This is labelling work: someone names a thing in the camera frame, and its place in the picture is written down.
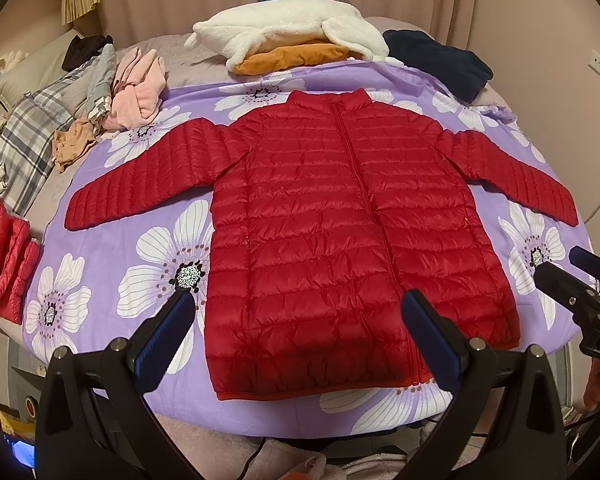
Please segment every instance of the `jacket zipper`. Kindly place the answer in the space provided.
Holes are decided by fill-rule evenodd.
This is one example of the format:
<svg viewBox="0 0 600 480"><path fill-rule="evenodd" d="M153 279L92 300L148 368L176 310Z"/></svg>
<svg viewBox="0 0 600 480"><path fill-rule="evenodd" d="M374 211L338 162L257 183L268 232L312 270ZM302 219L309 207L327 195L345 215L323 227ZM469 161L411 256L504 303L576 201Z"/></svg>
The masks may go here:
<svg viewBox="0 0 600 480"><path fill-rule="evenodd" d="M349 157L349 163L351 165L351 169L353 170L353 173L356 175L356 178L358 180L358 185L360 186L360 191L362 192L365 210L366 210L367 214L369 215L369 218L371 218L373 223L376 225L376 228L380 231L380 235L382 237L382 247L384 248L384 254L385 254L385 257L387 260L387 264L389 265L389 269L391 271L391 276L394 279L395 286L400 291L400 300L402 300L402 286L400 285L400 282L398 281L398 276L395 273L394 264L393 264L392 258L391 258L391 253L389 252L389 242L386 239L386 234L384 232L384 229L382 229L380 222L378 221L378 219L376 218L376 215L374 215L374 213L371 209L371 203L369 202L369 193L367 192L365 183L362 180L362 175L360 175L360 172L358 171L358 164L356 162L356 157L353 152L353 146L351 145L351 140L349 139L349 136L347 135L347 130L344 126L344 122L342 121L342 115L340 114L340 110L338 110L338 105L336 103L333 103L331 105L331 108L333 109L333 114L336 117L336 124L338 125L338 130L339 130L340 136L342 137L342 142L344 143L345 149L347 150L347 156ZM418 382L420 382L420 363L416 362L416 359L415 359L418 348L412 337L409 338L409 350L410 350L410 354L409 354L410 369L412 372L414 372L416 374L416 376L418 378Z"/></svg>

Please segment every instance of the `purple bedsheet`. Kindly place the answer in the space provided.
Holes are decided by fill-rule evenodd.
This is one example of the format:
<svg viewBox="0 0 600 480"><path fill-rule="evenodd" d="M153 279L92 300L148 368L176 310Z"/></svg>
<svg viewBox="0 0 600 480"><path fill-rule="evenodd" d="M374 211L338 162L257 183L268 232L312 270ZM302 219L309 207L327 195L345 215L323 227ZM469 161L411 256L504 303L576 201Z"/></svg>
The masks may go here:
<svg viewBox="0 0 600 480"><path fill-rule="evenodd" d="M230 433L318 438L386 430L441 412L450 396L433 382L275 402L217 400L203 339L206 277L213 272L208 268L210 189L190 190L153 211L86 231L64 229L66 206L76 190L138 156L170 128L195 117L229 124L256 106L284 102L295 89L365 88L375 100L434 117L454 132L480 130L507 153L555 177L508 110L465 107L435 78L415 69L348 61L241 81L172 89L163 96L153 124L120 132L91 150L46 229L42 259L25 303L28 349L48 361L53 349L63 344L74 351L104 348L117 336L130 336L142 320L153 316L177 282L192 287L200 309L160 387L146 396L157 413ZM571 228L483 186L470 187L516 297L521 348L534 342L555 351L571 339L576 327L568 311L536 290L531 272L534 265L551 260L590 282L567 259L574 245L590 247L584 225Z"/></svg>

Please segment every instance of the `red puffer jacket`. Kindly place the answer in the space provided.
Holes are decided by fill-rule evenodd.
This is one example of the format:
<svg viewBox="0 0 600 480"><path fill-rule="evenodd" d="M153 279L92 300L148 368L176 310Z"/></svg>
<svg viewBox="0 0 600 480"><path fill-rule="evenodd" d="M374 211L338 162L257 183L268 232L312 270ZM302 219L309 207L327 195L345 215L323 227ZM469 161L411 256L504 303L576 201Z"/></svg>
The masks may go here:
<svg viewBox="0 0 600 480"><path fill-rule="evenodd" d="M465 180L576 225L569 192L475 131L365 91L196 119L79 190L68 229L214 184L205 319L219 399L284 399L430 378L400 320L419 288L467 336L518 343L514 297Z"/></svg>
<svg viewBox="0 0 600 480"><path fill-rule="evenodd" d="M29 222L9 215L0 199L0 317L22 324L22 301L39 255Z"/></svg>

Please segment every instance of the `human hand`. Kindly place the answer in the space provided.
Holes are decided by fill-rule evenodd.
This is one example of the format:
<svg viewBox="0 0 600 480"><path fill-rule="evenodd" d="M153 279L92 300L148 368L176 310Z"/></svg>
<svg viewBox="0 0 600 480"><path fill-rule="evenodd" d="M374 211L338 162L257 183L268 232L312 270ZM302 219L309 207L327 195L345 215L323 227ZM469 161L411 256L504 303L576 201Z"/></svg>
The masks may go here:
<svg viewBox="0 0 600 480"><path fill-rule="evenodd" d="M584 406L592 412L600 402L600 359L591 360L591 371L589 372L589 381L584 390Z"/></svg>

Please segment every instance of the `silver bolt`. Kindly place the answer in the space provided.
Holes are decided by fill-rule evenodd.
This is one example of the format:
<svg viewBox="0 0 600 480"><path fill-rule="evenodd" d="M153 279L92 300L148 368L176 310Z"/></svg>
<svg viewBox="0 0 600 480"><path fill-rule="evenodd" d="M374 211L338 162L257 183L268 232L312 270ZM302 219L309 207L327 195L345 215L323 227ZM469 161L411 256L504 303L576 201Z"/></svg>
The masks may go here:
<svg viewBox="0 0 600 480"><path fill-rule="evenodd" d="M469 339L469 346L475 351L479 352L487 348L487 343L484 342L484 339L480 339L479 337L472 337L471 339Z"/></svg>
<svg viewBox="0 0 600 480"><path fill-rule="evenodd" d="M111 348L114 352L120 352L126 346L126 339L123 337L115 338L110 344L109 348Z"/></svg>
<svg viewBox="0 0 600 480"><path fill-rule="evenodd" d="M542 357L544 355L544 350L542 350L542 348L540 348L538 345L531 345L529 347L529 351L535 357Z"/></svg>
<svg viewBox="0 0 600 480"><path fill-rule="evenodd" d="M68 348L66 346L58 347L54 351L54 357L56 359L62 359L66 355L67 351L68 351Z"/></svg>

